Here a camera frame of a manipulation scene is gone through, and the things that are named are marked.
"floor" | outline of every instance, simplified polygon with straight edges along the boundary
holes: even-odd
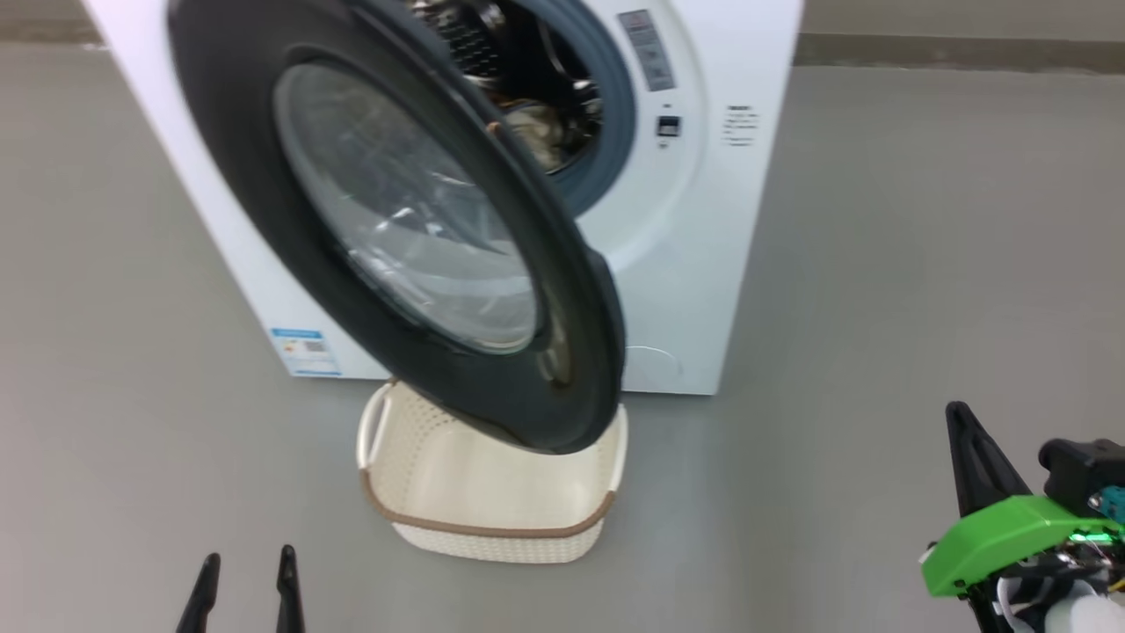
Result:
[[[404,544],[352,461],[374,386],[291,380],[104,52],[0,46],[0,629],[972,631],[917,558],[956,519],[942,410],[1028,481],[1125,441],[1125,79],[794,73],[722,392],[627,399],[582,561]]]

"baseboard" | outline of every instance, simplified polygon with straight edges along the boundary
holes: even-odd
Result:
[[[802,33],[793,64],[1125,74],[1125,42]]]

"door glass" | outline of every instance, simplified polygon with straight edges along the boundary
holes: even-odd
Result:
[[[288,69],[273,100],[286,156],[368,282],[477,351],[528,344],[537,318],[526,265],[488,197],[429,132],[326,65]]]

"laundry basket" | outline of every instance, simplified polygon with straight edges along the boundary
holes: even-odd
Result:
[[[483,561],[565,563],[597,541],[627,444],[624,407],[593,446],[542,455],[392,382],[363,412],[356,459],[368,499],[411,544]]]

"front-loading washing machine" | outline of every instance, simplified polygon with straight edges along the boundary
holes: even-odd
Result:
[[[86,3],[294,376],[718,390],[800,0]]]

